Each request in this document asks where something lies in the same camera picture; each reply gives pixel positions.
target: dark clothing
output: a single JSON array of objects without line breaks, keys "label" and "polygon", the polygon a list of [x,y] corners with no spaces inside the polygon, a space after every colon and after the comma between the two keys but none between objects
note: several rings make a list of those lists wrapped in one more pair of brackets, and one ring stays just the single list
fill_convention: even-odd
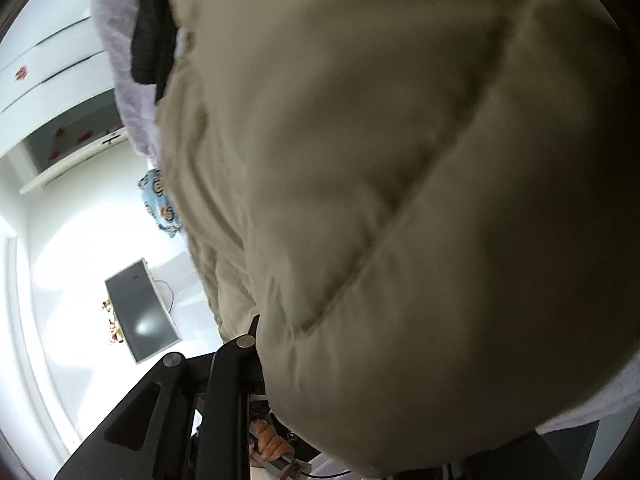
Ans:
[{"label": "dark clothing", "polygon": [[551,431],[542,435],[542,439],[574,480],[582,478],[599,424],[600,421],[596,420],[576,428]]},{"label": "dark clothing", "polygon": [[164,95],[174,65],[178,29],[169,0],[138,0],[138,18],[131,41],[131,76],[134,81],[156,86],[156,103]]}]

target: computer monitor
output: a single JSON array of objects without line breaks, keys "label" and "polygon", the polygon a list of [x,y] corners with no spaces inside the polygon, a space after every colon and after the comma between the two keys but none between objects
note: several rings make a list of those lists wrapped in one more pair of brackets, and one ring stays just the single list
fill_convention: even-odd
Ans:
[{"label": "computer monitor", "polygon": [[124,340],[137,363],[180,341],[144,259],[105,280]]}]

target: cabinet door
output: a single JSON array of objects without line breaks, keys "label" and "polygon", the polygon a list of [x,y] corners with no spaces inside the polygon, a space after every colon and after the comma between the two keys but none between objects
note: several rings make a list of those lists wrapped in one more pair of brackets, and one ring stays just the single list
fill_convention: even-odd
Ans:
[{"label": "cabinet door", "polygon": [[27,50],[91,15],[91,0],[29,0],[0,43],[0,70]]},{"label": "cabinet door", "polygon": [[102,51],[90,18],[30,48],[0,71],[0,112],[39,84]]},{"label": "cabinet door", "polygon": [[61,113],[113,88],[105,52],[45,80],[0,114],[0,156]]}]

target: hand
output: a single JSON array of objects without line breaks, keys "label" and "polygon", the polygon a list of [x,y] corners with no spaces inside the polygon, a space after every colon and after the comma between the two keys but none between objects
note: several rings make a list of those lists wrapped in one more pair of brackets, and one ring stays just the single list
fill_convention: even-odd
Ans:
[{"label": "hand", "polygon": [[[293,448],[281,436],[278,436],[276,429],[267,424],[264,420],[256,420],[254,428],[258,433],[258,452],[263,461],[271,462],[277,460],[285,453],[293,453]],[[249,444],[249,456],[254,452],[254,444]],[[260,463],[251,459],[253,467],[260,467]]]}]

